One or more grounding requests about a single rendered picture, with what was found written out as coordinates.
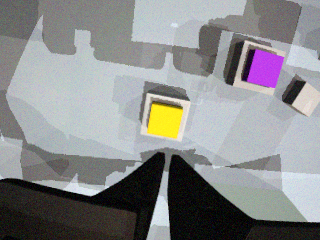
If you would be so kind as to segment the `purple button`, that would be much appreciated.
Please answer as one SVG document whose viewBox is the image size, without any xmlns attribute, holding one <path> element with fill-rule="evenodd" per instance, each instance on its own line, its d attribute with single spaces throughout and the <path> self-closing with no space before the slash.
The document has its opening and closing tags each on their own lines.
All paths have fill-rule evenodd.
<svg viewBox="0 0 320 240">
<path fill-rule="evenodd" d="M 225 84 L 273 96 L 285 53 L 268 45 L 239 41 Z"/>
</svg>

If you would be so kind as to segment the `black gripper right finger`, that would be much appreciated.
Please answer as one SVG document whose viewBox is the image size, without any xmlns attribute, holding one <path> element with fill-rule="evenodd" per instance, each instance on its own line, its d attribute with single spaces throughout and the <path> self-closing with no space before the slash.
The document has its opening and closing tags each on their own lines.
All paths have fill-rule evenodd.
<svg viewBox="0 0 320 240">
<path fill-rule="evenodd" d="M 320 240 L 320 223 L 255 220 L 217 192 L 183 157 L 168 176 L 169 240 Z"/>
</svg>

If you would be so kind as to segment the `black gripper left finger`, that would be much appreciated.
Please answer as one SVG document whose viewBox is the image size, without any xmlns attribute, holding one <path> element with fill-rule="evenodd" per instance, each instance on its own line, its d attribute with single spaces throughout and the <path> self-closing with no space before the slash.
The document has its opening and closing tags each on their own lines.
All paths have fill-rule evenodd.
<svg viewBox="0 0 320 240">
<path fill-rule="evenodd" d="M 0 179 L 0 240 L 147 240 L 165 153 L 93 196 Z"/>
</svg>

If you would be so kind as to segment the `yellow button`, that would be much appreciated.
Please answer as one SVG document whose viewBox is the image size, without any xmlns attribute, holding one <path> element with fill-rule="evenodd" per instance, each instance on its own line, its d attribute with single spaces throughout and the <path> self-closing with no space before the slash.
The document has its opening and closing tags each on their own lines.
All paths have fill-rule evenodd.
<svg viewBox="0 0 320 240">
<path fill-rule="evenodd" d="M 191 99 L 175 93 L 147 93 L 140 135 L 183 140 Z"/>
</svg>

